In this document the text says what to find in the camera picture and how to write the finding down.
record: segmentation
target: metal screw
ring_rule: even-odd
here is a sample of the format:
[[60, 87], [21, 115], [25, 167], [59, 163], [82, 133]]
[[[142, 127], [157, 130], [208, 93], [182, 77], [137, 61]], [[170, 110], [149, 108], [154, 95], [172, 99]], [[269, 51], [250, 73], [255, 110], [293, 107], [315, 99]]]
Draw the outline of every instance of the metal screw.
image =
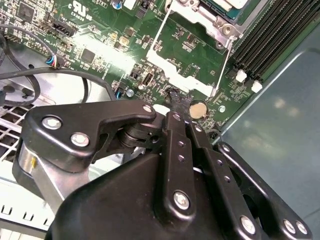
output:
[[218, 108], [218, 111], [219, 111], [220, 113], [224, 113], [224, 112], [226, 111], [226, 107], [223, 106], [223, 105], [221, 105], [221, 106]]
[[190, 202], [187, 195], [185, 195], [181, 191], [176, 191], [173, 195], [173, 199], [175, 204], [182, 210], [187, 210], [190, 206]]
[[299, 221], [296, 221], [296, 226], [298, 227], [298, 229], [300, 230], [300, 232], [302, 232], [303, 234], [307, 235], [308, 231], [306, 229], [306, 227]]
[[250, 234], [255, 234], [256, 233], [256, 228], [253, 222], [247, 217], [247, 216], [242, 216], [240, 218], [240, 221], [242, 223], [243, 228]]
[[152, 109], [151, 109], [150, 106], [148, 106], [148, 105], [143, 105], [142, 107], [143, 107], [143, 109], [144, 109], [145, 111], [147, 111], [148, 113], [151, 113], [151, 112], [152, 112]]
[[222, 32], [224, 35], [229, 35], [231, 33], [231, 28], [230, 26], [224, 26], [223, 29], [222, 29]]
[[181, 117], [178, 114], [173, 114], [174, 119], [181, 121]]
[[86, 147], [89, 145], [89, 137], [82, 132], [75, 132], [71, 136], [71, 142], [78, 147]]
[[128, 89], [125, 94], [129, 97], [132, 98], [135, 95], [135, 92], [132, 89]]
[[194, 127], [195, 127], [195, 130], [197, 130], [198, 132], [202, 132], [201, 127], [199, 127], [198, 125], [195, 125]]
[[59, 119], [52, 116], [48, 116], [42, 120], [42, 125], [47, 129], [57, 130], [61, 128], [62, 123]]
[[219, 49], [219, 50], [224, 49], [224, 46], [223, 46], [220, 42], [216, 42], [216, 43], [215, 43], [215, 47], [216, 47], [217, 49]]
[[222, 145], [222, 147], [226, 152], [230, 152], [230, 149], [227, 145]]
[[287, 219], [284, 219], [284, 220], [283, 220], [283, 223], [284, 223], [286, 229], [287, 229], [290, 233], [296, 234], [295, 227], [291, 224], [291, 222], [289, 222]]

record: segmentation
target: ram slot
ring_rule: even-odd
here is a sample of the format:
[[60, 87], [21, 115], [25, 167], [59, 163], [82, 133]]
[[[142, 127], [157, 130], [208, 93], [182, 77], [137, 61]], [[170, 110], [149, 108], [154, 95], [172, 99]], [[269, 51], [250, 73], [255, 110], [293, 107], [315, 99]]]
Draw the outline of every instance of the ram slot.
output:
[[282, 12], [276, 16], [276, 20], [269, 27], [269, 29], [263, 34], [264, 37], [260, 39], [260, 41], [254, 44], [250, 53], [242, 59], [241, 63], [245, 68], [252, 70], [250, 64], [259, 56], [260, 53], [265, 53], [268, 49], [265, 49], [265, 46], [272, 39], [277, 39], [277, 34], [284, 26], [284, 24], [290, 19], [290, 17], [294, 14], [294, 12], [298, 9], [298, 7], [302, 4], [302, 0], [293, 0], [289, 2], [289, 4], [283, 9]]
[[276, 0], [268, 9], [268, 11], [261, 17], [260, 21], [254, 26], [248, 36], [237, 47], [233, 57], [237, 61], [241, 59], [250, 51], [255, 42], [257, 42], [266, 29], [272, 24], [275, 16], [288, 4], [287, 1]]
[[280, 46], [280, 44], [286, 39], [290, 33], [296, 29], [297, 25], [306, 17], [306, 14], [311, 10], [312, 6], [316, 4], [313, 1], [310, 5], [310, 2], [305, 2], [301, 8], [295, 13], [295, 15], [290, 19], [290, 21], [284, 26], [285, 30], [280, 32], [276, 38], [271, 41], [266, 49], [271, 50], [268, 54], [261, 54], [255, 61], [254, 64], [250, 65], [250, 69], [253, 73], [257, 72], [259, 67], [273, 54], [273, 52]]
[[308, 12], [307, 17], [305, 17], [300, 23], [299, 26], [294, 29], [294, 31], [288, 35], [281, 44], [278, 46], [278, 49], [273, 52], [272, 56], [270, 56], [264, 64], [261, 64], [261, 68], [257, 69], [257, 76], [262, 76], [266, 70], [277, 60], [280, 55], [292, 44], [292, 42], [301, 34], [301, 32], [319, 15], [320, 13], [320, 2], [317, 0], [317, 5]]

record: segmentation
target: gray metal surface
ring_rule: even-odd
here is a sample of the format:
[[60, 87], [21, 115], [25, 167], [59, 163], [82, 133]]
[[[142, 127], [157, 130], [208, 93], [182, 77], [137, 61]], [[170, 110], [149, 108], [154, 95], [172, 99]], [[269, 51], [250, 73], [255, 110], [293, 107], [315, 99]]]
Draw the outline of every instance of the gray metal surface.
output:
[[320, 26], [244, 106], [223, 139], [320, 239]]

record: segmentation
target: wire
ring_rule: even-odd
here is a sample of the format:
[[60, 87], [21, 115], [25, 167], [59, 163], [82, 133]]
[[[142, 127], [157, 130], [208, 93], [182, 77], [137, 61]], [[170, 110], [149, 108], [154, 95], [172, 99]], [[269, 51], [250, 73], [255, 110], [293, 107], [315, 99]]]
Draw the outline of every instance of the wire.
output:
[[12, 79], [12, 78], [18, 78], [18, 77], [24, 77], [24, 76], [30, 76], [30, 75], [37, 75], [37, 74], [67, 74], [67, 75], [74, 75], [81, 78], [85, 78], [87, 80], [90, 80], [99, 86], [106, 89], [110, 99], [112, 101], [117, 100], [115, 97], [115, 93], [112, 90], [111, 86], [103, 81], [100, 77], [95, 76], [93, 74], [83, 72], [83, 71], [75, 71], [71, 69], [54, 69], [51, 67], [40, 67], [40, 68], [34, 68], [34, 69], [27, 69], [23, 71], [14, 71], [14, 72], [7, 72], [0, 74], [0, 80], [3, 79]]
[[119, 100], [120, 97], [121, 97], [121, 92], [117, 92], [116, 95], [115, 95], [115, 98], [116, 98], [117, 100]]
[[212, 129], [209, 129], [209, 130], [205, 130], [205, 133], [208, 135], [208, 137], [209, 137], [209, 135], [211, 133], [215, 133], [215, 134], [218, 135], [218, 138], [220, 138], [220, 141], [223, 142], [222, 134], [218, 129], [212, 128]]
[[83, 90], [84, 90], [84, 94], [83, 94], [83, 99], [81, 101], [82, 104], [86, 103], [88, 100], [88, 96], [89, 96], [89, 85], [88, 85], [88, 80], [86, 78], [82, 78], [82, 82], [83, 82]]
[[[9, 60], [12, 62], [12, 64], [19, 69], [21, 72], [28, 70], [25, 66], [23, 66], [17, 59], [16, 57], [13, 55], [13, 53], [11, 52], [8, 43], [6, 44], [6, 48], [3, 50], [6, 54], [6, 56], [9, 58]], [[4, 105], [10, 106], [10, 107], [23, 107], [23, 106], [28, 106], [32, 103], [34, 103], [40, 96], [41, 93], [41, 89], [40, 89], [40, 85], [38, 80], [36, 79], [35, 76], [33, 76], [33, 74], [29, 74], [24, 76], [26, 77], [26, 79], [30, 82], [33, 91], [34, 91], [34, 97], [33, 99], [29, 100], [29, 101], [11, 101], [11, 100], [5, 100], [4, 101]]]
[[15, 25], [9, 25], [9, 24], [1, 24], [0, 23], [0, 28], [3, 28], [3, 29], [15, 29], [15, 30], [18, 30], [18, 31], [21, 31], [25, 34], [28, 34], [30, 37], [33, 37], [35, 38], [39, 43], [41, 43], [48, 51], [49, 53], [52, 55], [52, 56], [55, 56], [55, 52], [44, 42], [41, 40], [40, 37], [38, 37], [37, 35], [35, 35], [34, 33], [22, 28], [22, 27], [19, 27], [19, 26], [15, 26]]
[[6, 57], [5, 49], [7, 48], [7, 41], [1, 33], [0, 33], [0, 41], [1, 41], [1, 45], [2, 45], [2, 52], [0, 55], [0, 66], [1, 66], [5, 60], [5, 57]]

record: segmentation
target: integrated circuit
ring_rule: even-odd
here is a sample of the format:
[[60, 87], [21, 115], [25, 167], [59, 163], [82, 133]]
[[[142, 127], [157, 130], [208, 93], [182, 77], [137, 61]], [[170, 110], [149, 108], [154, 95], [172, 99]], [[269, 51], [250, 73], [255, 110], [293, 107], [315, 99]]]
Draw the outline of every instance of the integrated circuit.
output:
[[132, 29], [132, 28], [126, 28], [125, 30], [124, 30], [124, 33], [125, 34], [127, 34], [129, 37], [132, 37], [134, 34], [135, 34], [135, 31]]
[[85, 48], [82, 52], [81, 59], [88, 63], [92, 64], [93, 60], [95, 59], [96, 54], [89, 49]]
[[31, 23], [32, 19], [34, 18], [34, 14], [35, 14], [35, 10], [32, 7], [28, 6], [23, 2], [20, 2], [19, 9], [17, 12], [17, 16], [19, 18]]

